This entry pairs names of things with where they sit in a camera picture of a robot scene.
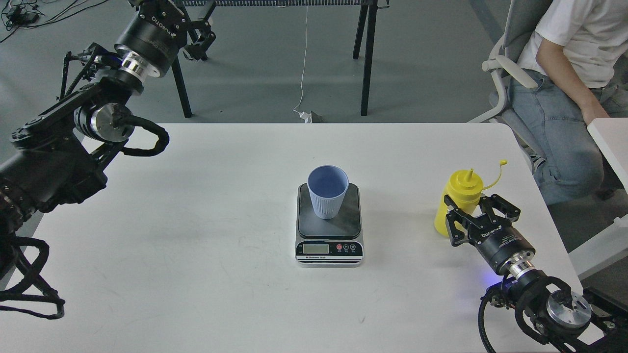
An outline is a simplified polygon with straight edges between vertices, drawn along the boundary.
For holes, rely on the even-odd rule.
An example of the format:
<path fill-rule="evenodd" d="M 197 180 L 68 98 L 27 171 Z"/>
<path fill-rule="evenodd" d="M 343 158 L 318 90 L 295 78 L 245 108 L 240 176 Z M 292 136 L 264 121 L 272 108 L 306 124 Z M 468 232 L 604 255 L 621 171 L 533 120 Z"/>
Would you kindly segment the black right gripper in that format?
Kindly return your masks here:
<path fill-rule="evenodd" d="M 522 276 L 534 270 L 530 263 L 535 248 L 512 223 L 518 221 L 521 210 L 498 194 L 480 197 L 482 214 L 474 218 L 451 199 L 444 196 L 448 212 L 445 224 L 449 241 L 457 247 L 469 243 L 478 250 L 497 275 Z"/>

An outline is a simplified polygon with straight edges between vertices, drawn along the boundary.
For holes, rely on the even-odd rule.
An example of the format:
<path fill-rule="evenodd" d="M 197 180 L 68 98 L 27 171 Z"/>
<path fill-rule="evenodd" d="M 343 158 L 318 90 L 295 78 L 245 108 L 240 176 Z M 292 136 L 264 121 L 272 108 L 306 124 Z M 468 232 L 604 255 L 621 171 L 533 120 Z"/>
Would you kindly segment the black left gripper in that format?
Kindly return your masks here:
<path fill-rule="evenodd" d="M 216 39 L 211 29 L 215 0 L 183 0 L 182 9 L 173 0 L 129 3 L 135 7 L 135 16 L 115 44 L 119 54 L 137 54 L 151 66 L 149 75 L 154 77 L 166 75 L 182 47 L 186 59 L 207 60 L 207 50 Z M 199 18 L 191 19 L 187 6 L 201 6 Z"/>

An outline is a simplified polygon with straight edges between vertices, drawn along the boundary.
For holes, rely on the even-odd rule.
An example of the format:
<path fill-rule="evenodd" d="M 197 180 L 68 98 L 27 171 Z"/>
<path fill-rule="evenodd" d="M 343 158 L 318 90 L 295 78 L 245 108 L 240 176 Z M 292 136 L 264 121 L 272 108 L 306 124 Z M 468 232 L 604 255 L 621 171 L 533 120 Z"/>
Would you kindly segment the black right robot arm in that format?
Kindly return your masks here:
<path fill-rule="evenodd" d="M 520 217 L 515 205 L 497 194 L 482 196 L 482 214 L 474 217 L 448 195 L 444 203 L 451 245 L 471 244 L 502 277 L 487 288 L 478 308 L 478 332 L 487 352 L 495 351 L 485 330 L 488 304 L 514 310 L 525 335 L 561 353 L 627 351 L 627 307 L 592 288 L 579 295 L 562 279 L 535 268 L 535 248 L 512 225 Z"/>

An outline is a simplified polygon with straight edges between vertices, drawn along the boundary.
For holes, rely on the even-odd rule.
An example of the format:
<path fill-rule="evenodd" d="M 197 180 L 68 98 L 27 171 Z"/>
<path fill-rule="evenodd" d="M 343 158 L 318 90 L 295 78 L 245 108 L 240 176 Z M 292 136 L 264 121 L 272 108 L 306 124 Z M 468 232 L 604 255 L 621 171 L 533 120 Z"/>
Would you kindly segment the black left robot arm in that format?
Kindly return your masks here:
<path fill-rule="evenodd" d="M 58 102 L 15 130 L 17 154 L 1 166 L 1 276 L 16 269 L 22 279 L 1 291 L 1 301 L 51 303 L 56 313 L 43 314 L 2 305 L 41 319 L 64 316 L 65 301 L 41 276 L 49 258 L 45 241 L 20 237 L 17 230 L 36 212 L 61 204 L 82 203 L 103 190 L 105 168 L 119 154 L 150 157 L 170 142 L 163 127 L 134 115 L 127 102 L 140 95 L 149 76 L 173 70 L 180 102 L 191 116 L 178 54 L 206 60 L 215 40 L 210 17 L 221 0 L 132 0 L 135 16 L 114 51 L 93 43 L 81 54 L 68 53 L 83 68 L 63 86 Z"/>

